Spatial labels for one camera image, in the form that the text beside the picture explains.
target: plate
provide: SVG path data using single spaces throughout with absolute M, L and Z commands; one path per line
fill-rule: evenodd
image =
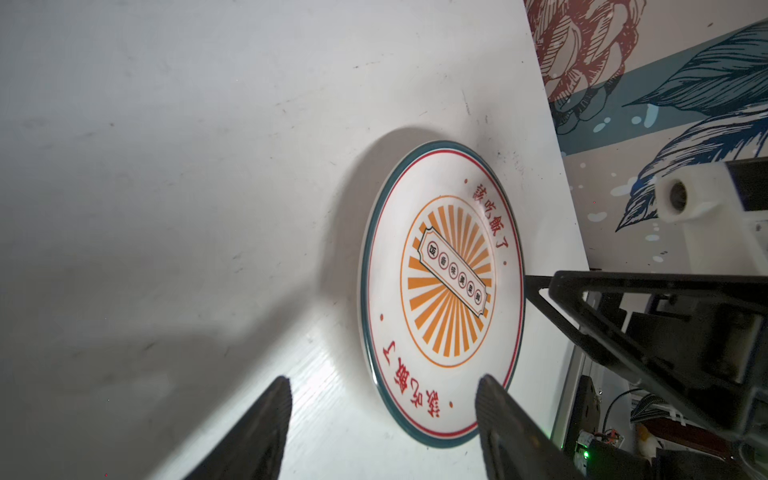
M 496 176 L 450 141 L 408 154 L 373 206 L 359 280 L 367 359 L 387 409 L 436 447 L 477 433 L 475 391 L 509 387 L 525 316 L 515 217 Z

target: red flower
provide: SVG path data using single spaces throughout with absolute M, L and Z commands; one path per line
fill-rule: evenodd
M 525 0 L 559 134 L 600 113 L 637 44 L 645 0 Z

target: blue leaf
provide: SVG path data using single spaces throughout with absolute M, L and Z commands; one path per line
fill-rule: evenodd
M 768 21 L 697 53 L 650 94 L 630 103 L 722 115 L 768 101 Z
M 768 104 L 749 105 L 731 114 L 708 118 L 667 144 L 641 172 L 616 231 L 656 218 L 656 179 L 680 167 L 755 157 L 768 139 Z

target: orange sunburst pattern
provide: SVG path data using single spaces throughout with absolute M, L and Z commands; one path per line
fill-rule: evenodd
M 423 234 L 432 228 L 447 243 L 452 258 L 445 270 L 433 273 L 420 261 L 419 247 Z M 441 277 L 458 280 L 464 275 L 464 288 L 484 289 L 485 305 L 473 311 L 472 293 L 462 298 L 456 286 Z M 401 291 L 403 310 L 416 345 L 433 363 L 452 367 L 461 365 L 479 348 L 490 323 L 495 299 L 495 268 L 486 230 L 479 213 L 457 197 L 439 197 L 419 213 L 409 232 L 402 260 Z M 481 285 L 474 285 L 477 279 Z

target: light blue spot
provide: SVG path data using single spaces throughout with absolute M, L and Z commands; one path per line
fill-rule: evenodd
M 645 122 L 643 122 L 643 126 L 646 128 L 651 128 L 656 123 L 656 117 L 659 116 L 659 107 L 656 105 L 648 104 L 648 110 L 645 112 Z

